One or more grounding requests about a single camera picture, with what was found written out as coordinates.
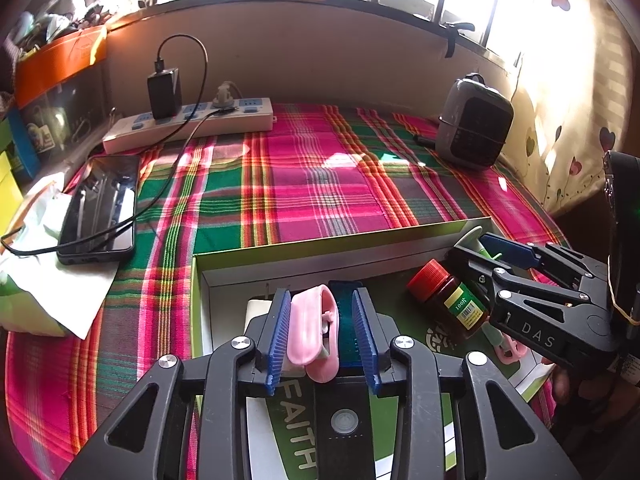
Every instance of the pink object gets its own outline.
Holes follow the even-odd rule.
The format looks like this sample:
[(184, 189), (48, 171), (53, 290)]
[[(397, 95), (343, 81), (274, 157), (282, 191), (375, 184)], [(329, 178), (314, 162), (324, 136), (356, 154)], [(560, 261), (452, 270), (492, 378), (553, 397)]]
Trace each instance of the pink object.
[[(522, 359), (526, 354), (529, 348), (524, 346), (522, 343), (511, 339), (508, 335), (502, 334), (503, 337), (503, 345), (507, 345), (508, 348), (505, 349), (502, 346), (495, 346), (495, 354), (500, 359), (500, 362), (505, 365), (510, 365)], [(511, 352), (511, 355), (505, 354), (506, 351)]]
[[(326, 343), (322, 322), (328, 326)], [(291, 298), (287, 357), (293, 365), (305, 367), (316, 383), (326, 383), (338, 373), (338, 324), (338, 306), (327, 286), (315, 286)]]

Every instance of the brown glass jar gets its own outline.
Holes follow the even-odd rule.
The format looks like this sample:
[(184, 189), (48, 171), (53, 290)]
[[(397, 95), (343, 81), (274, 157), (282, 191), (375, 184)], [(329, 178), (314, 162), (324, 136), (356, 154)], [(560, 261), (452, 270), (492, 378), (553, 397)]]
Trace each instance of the brown glass jar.
[(420, 269), (407, 287), (444, 324), (454, 342), (469, 339), (488, 318), (478, 298), (436, 260)]

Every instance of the smartphone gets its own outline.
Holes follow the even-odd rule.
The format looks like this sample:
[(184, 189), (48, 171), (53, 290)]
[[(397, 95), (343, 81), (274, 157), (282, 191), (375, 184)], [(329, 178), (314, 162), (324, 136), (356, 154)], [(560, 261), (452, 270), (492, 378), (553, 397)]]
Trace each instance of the smartphone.
[[(76, 185), (60, 231), (59, 244), (86, 238), (116, 225), (136, 212), (140, 157), (94, 156)], [(64, 265), (122, 262), (136, 246), (135, 221), (94, 240), (57, 251)]]

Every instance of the table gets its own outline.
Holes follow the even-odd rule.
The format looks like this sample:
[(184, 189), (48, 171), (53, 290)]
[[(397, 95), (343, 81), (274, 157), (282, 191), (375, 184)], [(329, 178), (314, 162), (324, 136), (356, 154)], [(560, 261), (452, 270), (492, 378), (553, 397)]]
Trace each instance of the table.
[[(12, 436), (44, 479), (66, 466), (161, 355), (191, 355), (191, 255), (491, 216), (521, 242), (566, 243), (503, 165), (478, 173), (416, 146), (433, 123), (401, 114), (276, 105), (272, 132), (195, 139), (164, 200), (138, 222), (86, 340), (12, 333), (6, 354)], [(144, 206), (180, 143), (143, 155)], [(548, 384), (533, 407), (548, 423)], [(192, 444), (195, 442), (191, 432)], [(191, 446), (190, 478), (194, 471)]]

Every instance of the power adapter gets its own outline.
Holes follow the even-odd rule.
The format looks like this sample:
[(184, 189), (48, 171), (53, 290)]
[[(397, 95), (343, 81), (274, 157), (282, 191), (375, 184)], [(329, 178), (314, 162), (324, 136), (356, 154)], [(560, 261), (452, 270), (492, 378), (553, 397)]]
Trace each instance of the power adapter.
[(177, 68), (164, 69), (164, 60), (155, 62), (156, 72), (146, 78), (151, 113), (155, 120), (175, 117), (182, 109), (180, 74)]

